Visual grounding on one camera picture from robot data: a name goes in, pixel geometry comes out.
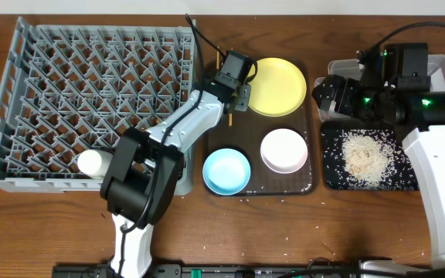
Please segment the pink white bowl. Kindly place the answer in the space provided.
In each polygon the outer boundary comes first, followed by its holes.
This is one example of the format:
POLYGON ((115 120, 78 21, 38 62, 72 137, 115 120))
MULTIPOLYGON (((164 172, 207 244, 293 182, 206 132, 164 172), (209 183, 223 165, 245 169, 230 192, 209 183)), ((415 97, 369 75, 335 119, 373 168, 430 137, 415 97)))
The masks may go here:
POLYGON ((291 174, 305 165, 308 157, 307 143, 296 131, 276 129, 263 138, 260 156, 271 171, 291 174))

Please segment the white cup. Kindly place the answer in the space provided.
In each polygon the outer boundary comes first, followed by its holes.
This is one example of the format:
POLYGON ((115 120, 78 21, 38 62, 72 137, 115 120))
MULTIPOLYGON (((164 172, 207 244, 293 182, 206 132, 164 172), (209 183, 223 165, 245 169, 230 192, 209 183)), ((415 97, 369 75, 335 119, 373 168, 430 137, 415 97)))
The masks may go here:
POLYGON ((77 157, 77 167, 81 173, 92 179, 103 179, 113 155, 106 151, 86 150, 77 157))

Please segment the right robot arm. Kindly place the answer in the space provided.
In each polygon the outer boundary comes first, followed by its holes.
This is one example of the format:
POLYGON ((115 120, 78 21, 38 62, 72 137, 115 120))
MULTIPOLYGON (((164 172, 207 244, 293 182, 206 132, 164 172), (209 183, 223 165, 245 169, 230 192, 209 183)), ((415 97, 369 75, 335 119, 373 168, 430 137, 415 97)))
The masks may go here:
POLYGON ((432 265, 445 274, 445 92, 431 91, 428 45, 388 44, 360 54, 359 80, 329 74, 312 91, 319 110, 394 127, 419 183, 432 265))

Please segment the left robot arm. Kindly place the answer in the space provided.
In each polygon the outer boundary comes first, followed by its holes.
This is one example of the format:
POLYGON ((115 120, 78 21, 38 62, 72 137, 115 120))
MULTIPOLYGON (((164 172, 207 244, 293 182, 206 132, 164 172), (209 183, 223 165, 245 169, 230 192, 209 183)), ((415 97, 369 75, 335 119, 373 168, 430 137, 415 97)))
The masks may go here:
POLYGON ((224 114, 246 110, 257 73, 255 59, 230 50, 214 77, 200 80, 173 114, 147 130, 130 127, 121 135, 100 187, 117 237, 107 276, 146 274, 153 228, 173 199, 185 153, 224 114))

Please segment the grey dishwasher rack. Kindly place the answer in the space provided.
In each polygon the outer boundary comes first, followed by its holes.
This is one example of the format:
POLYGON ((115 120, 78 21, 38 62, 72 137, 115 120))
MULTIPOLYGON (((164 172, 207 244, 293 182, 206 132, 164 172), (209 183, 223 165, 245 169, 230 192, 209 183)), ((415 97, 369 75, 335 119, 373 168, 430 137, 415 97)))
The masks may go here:
POLYGON ((188 27, 30 25, 18 19, 0 82, 0 189, 96 191, 78 155, 112 151, 130 127, 187 99, 197 52, 188 27))

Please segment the dark brown serving tray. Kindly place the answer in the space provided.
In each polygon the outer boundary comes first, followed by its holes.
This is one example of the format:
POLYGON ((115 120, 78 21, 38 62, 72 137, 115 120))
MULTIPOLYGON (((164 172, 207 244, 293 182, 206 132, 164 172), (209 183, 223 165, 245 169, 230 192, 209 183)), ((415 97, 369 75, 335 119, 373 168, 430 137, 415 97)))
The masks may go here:
MULTIPOLYGON (((296 59, 288 61, 302 72, 296 59)), ((294 112, 282 117, 266 117, 248 107, 246 112, 232 112, 233 125, 231 127, 229 127, 229 117, 224 117, 216 127, 208 132, 206 158, 219 149, 232 148, 242 152, 250 161, 251 177, 248 185, 241 192, 230 195, 231 197, 307 195, 314 190, 317 174, 312 144, 313 117, 309 109, 310 99, 307 94, 303 103, 294 112), (278 174, 271 171, 260 156, 260 145, 263 138, 271 131, 280 128, 298 132, 307 143, 308 157, 305 165, 291 174, 278 174)))

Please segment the yellow plate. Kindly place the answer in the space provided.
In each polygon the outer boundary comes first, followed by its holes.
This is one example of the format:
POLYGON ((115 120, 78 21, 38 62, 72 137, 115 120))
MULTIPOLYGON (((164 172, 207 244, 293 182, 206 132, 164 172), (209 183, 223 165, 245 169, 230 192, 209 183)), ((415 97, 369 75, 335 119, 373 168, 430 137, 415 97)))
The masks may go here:
POLYGON ((294 112, 307 94, 307 81, 292 62, 280 58, 257 61, 251 86, 249 108, 266 117, 282 117, 294 112))

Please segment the left wooden chopstick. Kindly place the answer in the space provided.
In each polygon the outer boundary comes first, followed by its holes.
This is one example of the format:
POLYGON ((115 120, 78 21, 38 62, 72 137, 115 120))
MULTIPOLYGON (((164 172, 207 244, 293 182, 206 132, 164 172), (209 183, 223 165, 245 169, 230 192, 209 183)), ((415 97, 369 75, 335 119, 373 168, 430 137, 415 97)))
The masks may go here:
POLYGON ((221 56, 220 56, 219 51, 220 51, 220 48, 217 46, 217 50, 216 50, 216 69, 217 70, 219 70, 219 68, 220 68, 220 58, 221 58, 221 56))

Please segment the light blue bowl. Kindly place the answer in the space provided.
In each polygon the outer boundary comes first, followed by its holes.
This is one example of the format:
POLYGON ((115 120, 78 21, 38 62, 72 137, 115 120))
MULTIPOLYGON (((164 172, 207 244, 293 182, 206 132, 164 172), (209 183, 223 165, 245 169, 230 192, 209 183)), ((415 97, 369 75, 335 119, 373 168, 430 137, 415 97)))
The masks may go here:
POLYGON ((242 152, 232 148, 212 152, 202 166, 203 181, 216 195, 230 196, 241 192, 250 177, 250 161, 242 152))

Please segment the clear plastic bin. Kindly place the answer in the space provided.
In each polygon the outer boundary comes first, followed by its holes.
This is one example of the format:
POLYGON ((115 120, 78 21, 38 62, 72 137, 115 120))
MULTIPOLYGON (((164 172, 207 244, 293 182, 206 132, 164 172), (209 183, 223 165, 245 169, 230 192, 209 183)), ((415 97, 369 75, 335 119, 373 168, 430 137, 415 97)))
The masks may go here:
MULTIPOLYGON (((363 66, 356 59, 333 60, 328 64, 328 73, 360 80, 363 66)), ((431 77, 430 92, 445 91, 445 55, 428 55, 427 75, 431 77)))

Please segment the black rail bar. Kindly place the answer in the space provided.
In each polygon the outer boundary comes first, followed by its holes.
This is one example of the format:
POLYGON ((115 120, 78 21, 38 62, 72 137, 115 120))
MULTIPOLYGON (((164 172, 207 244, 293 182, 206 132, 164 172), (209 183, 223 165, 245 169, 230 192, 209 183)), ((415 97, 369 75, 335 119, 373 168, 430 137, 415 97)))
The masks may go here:
MULTIPOLYGON (((407 274, 422 272, 422 268, 397 264, 390 259, 359 261, 358 263, 338 263, 325 258, 313 259, 306 266, 237 266, 237 265, 180 265, 158 264, 151 265, 145 277, 151 278, 233 278, 254 277, 271 278, 303 270, 339 270, 344 268, 360 268, 389 273, 407 274)), ((113 277, 114 271, 108 263, 98 265, 56 265, 52 269, 52 278, 108 278, 113 277)))

